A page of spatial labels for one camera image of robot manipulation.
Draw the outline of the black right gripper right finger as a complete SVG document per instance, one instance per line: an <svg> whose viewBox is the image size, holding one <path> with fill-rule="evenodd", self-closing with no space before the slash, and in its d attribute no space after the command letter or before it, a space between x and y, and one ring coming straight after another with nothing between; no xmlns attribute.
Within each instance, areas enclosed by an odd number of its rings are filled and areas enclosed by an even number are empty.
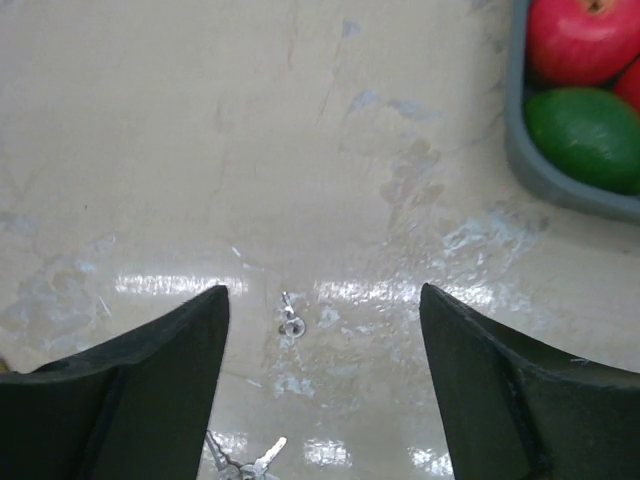
<svg viewBox="0 0 640 480"><path fill-rule="evenodd" d="M636 479L639 376L424 284L420 322L458 479Z"/></svg>

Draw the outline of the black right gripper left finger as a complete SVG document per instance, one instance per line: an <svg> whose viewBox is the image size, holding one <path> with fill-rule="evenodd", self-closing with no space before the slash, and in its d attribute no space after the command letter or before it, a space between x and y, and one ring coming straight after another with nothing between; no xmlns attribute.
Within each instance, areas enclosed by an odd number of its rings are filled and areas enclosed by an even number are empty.
<svg viewBox="0 0 640 480"><path fill-rule="evenodd" d="M165 315L1 377L4 479L194 479L230 321L214 286Z"/></svg>

